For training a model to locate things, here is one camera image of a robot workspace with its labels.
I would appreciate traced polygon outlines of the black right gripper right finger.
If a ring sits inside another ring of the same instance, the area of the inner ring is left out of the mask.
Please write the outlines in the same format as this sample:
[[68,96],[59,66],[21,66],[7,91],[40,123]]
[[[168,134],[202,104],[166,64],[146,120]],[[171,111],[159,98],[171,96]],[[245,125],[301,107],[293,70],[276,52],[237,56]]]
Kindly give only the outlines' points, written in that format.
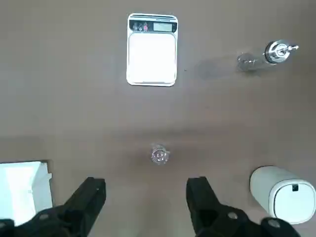
[[299,237],[286,221],[267,217],[259,224],[246,213],[219,202],[206,177],[189,178],[186,201],[197,237]]

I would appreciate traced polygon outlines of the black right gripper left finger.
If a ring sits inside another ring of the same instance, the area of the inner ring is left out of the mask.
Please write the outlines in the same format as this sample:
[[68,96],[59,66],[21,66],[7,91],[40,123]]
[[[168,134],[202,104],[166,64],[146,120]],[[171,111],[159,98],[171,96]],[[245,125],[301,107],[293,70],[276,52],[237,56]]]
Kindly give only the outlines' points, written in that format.
[[37,213],[22,225],[1,219],[2,237],[86,237],[106,201],[106,182],[86,178],[63,204]]

